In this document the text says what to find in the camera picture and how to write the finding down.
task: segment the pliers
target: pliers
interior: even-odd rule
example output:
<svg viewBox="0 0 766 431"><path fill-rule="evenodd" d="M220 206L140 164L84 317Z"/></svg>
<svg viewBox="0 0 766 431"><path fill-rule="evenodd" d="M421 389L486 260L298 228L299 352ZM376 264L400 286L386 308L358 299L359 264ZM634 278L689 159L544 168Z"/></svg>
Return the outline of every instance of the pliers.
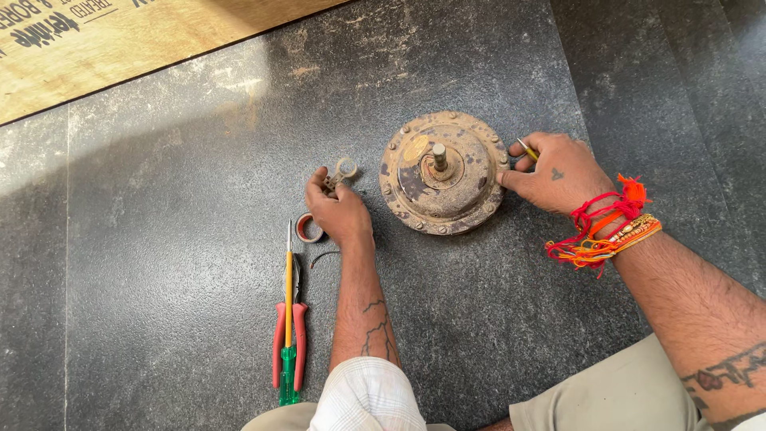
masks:
<svg viewBox="0 0 766 431"><path fill-rule="evenodd" d="M300 391L303 387L303 370L306 366L306 322L304 314L309 307L301 302L300 289L300 263L293 255L293 280L295 280L295 299L293 301L293 326L295 326L295 380L293 389ZM277 309L277 328L274 330L273 349L271 351L271 383L275 388L280 387L280 373L282 373L282 357L280 352L285 342L285 303L280 302L275 306Z"/></svg>

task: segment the plywood sheet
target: plywood sheet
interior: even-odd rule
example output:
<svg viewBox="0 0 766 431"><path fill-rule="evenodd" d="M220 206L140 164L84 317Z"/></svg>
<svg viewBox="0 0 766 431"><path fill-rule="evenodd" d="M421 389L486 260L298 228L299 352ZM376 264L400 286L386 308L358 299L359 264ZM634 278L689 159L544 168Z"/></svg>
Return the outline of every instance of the plywood sheet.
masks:
<svg viewBox="0 0 766 431"><path fill-rule="evenodd" d="M0 0L0 124L345 0Z"/></svg>

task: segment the hand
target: hand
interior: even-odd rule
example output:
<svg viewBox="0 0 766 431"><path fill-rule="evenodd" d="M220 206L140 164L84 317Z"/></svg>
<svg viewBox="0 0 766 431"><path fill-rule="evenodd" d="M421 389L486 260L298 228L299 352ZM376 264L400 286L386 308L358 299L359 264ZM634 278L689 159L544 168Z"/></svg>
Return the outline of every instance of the hand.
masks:
<svg viewBox="0 0 766 431"><path fill-rule="evenodd" d="M545 211L569 215L588 200L600 194L615 191L614 183L596 163L585 142L573 140L567 134L534 132L522 139L536 150L540 157L533 173L524 173L535 161L524 156L516 162L515 170L500 171L497 182L517 192L535 206ZM525 153L518 142L508 148L511 156ZM616 199L603 199L603 207Z"/></svg>
<svg viewBox="0 0 766 431"><path fill-rule="evenodd" d="M338 183L331 196L322 193L327 168L322 166L306 184L306 206L314 222L341 248L372 245L372 222L365 204L346 184Z"/></svg>

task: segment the red plier handle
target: red plier handle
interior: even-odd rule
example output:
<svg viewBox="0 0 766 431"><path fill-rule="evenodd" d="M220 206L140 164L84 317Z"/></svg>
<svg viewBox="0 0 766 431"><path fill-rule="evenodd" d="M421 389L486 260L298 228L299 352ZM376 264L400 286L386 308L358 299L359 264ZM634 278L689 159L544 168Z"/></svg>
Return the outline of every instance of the red plier handle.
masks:
<svg viewBox="0 0 766 431"><path fill-rule="evenodd" d="M274 329L274 342L271 350L271 384L275 388L280 387L280 373L282 373L282 356L280 354L285 341L285 303L280 302L275 306L277 309L277 327ZM293 389L300 390L303 387L303 371L306 366L306 322L303 317L309 307L303 302L293 304L293 323L295 324L295 380Z"/></svg>

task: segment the metal label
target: metal label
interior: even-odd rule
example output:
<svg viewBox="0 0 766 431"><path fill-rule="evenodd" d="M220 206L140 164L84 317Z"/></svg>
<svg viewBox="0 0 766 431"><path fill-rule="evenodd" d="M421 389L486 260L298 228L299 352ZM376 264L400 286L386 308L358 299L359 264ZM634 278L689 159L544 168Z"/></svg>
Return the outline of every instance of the metal label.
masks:
<svg viewBox="0 0 766 431"><path fill-rule="evenodd" d="M428 136L420 135L412 140L412 144L404 151L405 160L417 159L428 146Z"/></svg>

